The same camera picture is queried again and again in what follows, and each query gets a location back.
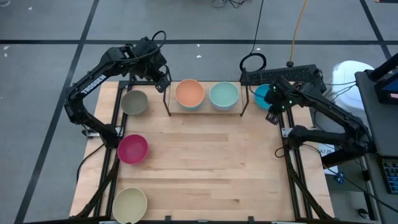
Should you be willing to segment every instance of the magenta bowl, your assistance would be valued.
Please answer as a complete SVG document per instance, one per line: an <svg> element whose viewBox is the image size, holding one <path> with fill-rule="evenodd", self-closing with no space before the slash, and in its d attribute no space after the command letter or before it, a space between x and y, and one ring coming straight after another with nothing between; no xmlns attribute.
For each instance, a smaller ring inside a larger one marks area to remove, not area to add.
<svg viewBox="0 0 398 224"><path fill-rule="evenodd" d="M139 134L126 136L118 146L119 159L130 165L142 162L148 154L148 142Z"/></svg>

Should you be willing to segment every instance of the teal bowl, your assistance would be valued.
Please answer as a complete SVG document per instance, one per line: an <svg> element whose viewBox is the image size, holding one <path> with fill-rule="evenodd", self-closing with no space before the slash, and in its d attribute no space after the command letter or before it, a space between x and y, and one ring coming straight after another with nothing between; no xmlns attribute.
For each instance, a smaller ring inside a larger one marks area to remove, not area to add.
<svg viewBox="0 0 398 224"><path fill-rule="evenodd" d="M269 85L263 84L257 87L256 91L254 92L254 100L256 101L257 105L259 105L259 107L264 110L269 109L269 104L264 101L264 97L267 95L268 90Z"/></svg>
<svg viewBox="0 0 398 224"><path fill-rule="evenodd" d="M239 99L238 88L229 82L220 82L210 89L210 101L218 110L231 110Z"/></svg>

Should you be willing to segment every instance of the wooden tabletop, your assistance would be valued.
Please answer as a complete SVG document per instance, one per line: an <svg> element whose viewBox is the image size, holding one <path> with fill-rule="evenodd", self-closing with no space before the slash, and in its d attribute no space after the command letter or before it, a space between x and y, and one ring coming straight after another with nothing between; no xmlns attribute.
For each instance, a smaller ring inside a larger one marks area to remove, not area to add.
<svg viewBox="0 0 398 224"><path fill-rule="evenodd" d="M104 123L111 122L117 86L117 82L101 86L95 116ZM133 90L144 91L149 105L143 115L128 117L126 135L143 135L150 151L138 166L121 163L116 193L140 188L148 198L143 220L164 220L166 215L173 220L247 220L248 216L257 221L294 220L286 164L274 155L282 146L279 126L265 120L266 111L257 107L251 93L243 117L168 116L163 94L153 86L134 86ZM295 124L312 126L308 108L295 106L293 115ZM101 143L99 138L89 140L85 156ZM300 151L309 191L333 216L319 154L306 146ZM80 212L98 188L104 152L96 153L81 168L71 215ZM107 198L106 192L101 214ZM304 217L302 203L300 210Z"/></svg>

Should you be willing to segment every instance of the black metal frame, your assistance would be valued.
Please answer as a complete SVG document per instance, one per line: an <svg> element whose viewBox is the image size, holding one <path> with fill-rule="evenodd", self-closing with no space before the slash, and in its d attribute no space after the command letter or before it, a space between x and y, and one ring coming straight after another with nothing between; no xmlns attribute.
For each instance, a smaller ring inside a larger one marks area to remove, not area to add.
<svg viewBox="0 0 398 224"><path fill-rule="evenodd" d="M246 96L247 96L247 101L249 102L249 97L248 97L248 84L250 83L243 83L243 85L246 86ZM121 102L121 97L122 93L125 87L127 87L127 91L130 91L134 85L154 85L153 82L149 81L137 81L134 76L130 76L130 79L128 81L119 81L118 85L118 92L116 94L116 102L114 105L113 109L113 116L112 116L112 122L111 124L113 126L116 126L117 121L118 121L118 113L119 113L119 107L120 107L120 102ZM169 108L165 102L165 95L166 93L164 92L163 95L163 101L166 107L166 110L169 115ZM243 115L244 111L246 110L246 107L248 105L248 102L246 103L246 106L244 107L241 116ZM291 110L287 111L287 117L288 117L288 122L289 122L289 127L294 127L294 119L293 119L293 114ZM127 123L127 115L123 113L122 120L121 120L121 132L119 133L120 135L124 135L125 132L125 127ZM285 127L285 121L283 119L283 116L280 115L280 120L279 120L279 128L280 128L280 135L282 136L282 128ZM289 154L289 151L291 148L288 146L287 141L285 141L282 138L282 144L284 148L284 158L285 158L285 163L286 163L286 168L289 170L289 164L292 163L292 158ZM109 167L109 160L111 157L111 152L113 149L111 148L106 148L105 156L104 156L104 162L103 162L103 167L101 171L101 179L100 179L100 185L104 182L105 177L108 173L108 167ZM298 176L303 185L306 187L305 183L305 175L304 175L304 169L302 165L302 160L301 160L301 155L300 151L295 150L295 161L297 165L297 171L298 171ZM94 213L93 217L71 217L70 219L66 220L51 220L51 221L46 221L46 222L35 222L35 223L42 223L42 224L66 224L66 223L81 223L81 224L97 224L99 222L103 222L106 220L111 220L111 211L112 211L112 205L113 205L113 200L116 192L116 183L118 179L118 169L119 166L116 167L116 175L112 178L110 182L110 188L109 188L109 197L107 201L107 206L106 206L106 213L105 216L100 216L100 210L101 210L101 202L102 202L102 197L100 197L96 203L96 206L94 208ZM342 222L339 220L327 220L327 219L314 219L312 215L312 209L310 206L310 203L308 202L308 199L303 195L303 201L304 201L304 206L305 206L305 214L306 218L302 217L300 214L300 207L299 207L299 200L297 197L297 191L296 191L296 183L294 182L293 178L288 175L288 180L289 180L289 188L290 188L290 195L292 198L292 206L293 206L293 212L294 212L294 218L295 221L286 221L286 222L299 222L299 223L322 223L322 224L355 224L353 222ZM141 220L138 223L155 223L155 224L172 224L172 223L208 223L208 224L255 224L255 223L260 223L260 224L271 224L274 222L271 221L255 221L254 217L248 217L247 221L211 221L211 220L172 220L171 216L166 216L164 220Z"/></svg>

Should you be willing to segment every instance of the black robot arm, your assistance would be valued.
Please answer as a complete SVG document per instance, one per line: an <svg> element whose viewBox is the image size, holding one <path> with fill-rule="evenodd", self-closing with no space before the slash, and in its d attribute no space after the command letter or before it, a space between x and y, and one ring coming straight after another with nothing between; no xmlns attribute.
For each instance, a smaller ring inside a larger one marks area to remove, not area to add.
<svg viewBox="0 0 398 224"><path fill-rule="evenodd" d="M308 130L303 126L291 129L287 140L289 146L298 149L304 142L313 141L341 146L342 150L335 151L322 157L325 167L332 167L346 161L353 160L371 151L371 138L367 127L360 118L353 116L344 109L323 97L321 91L312 83L294 83L291 85L280 77L270 85L264 100L271 104L267 120L276 124L278 114L294 105L315 108L344 128L344 133L329 133L321 130Z"/></svg>
<svg viewBox="0 0 398 224"><path fill-rule="evenodd" d="M169 69L165 65L166 59L160 53L160 48L153 42L154 37L164 31L157 32L152 40L144 37L133 47L126 44L123 47L111 47L101 57L99 64L88 72L80 81L67 89L67 98L64 108L69 120L75 124L83 124L98 132L106 147L117 147L119 136L110 124L104 124L90 114L83 105L83 99L94 89L99 87L109 77L128 73L141 78L153 80L159 92L163 92L169 85L167 79ZM166 67L166 72L161 72L160 67Z"/></svg>

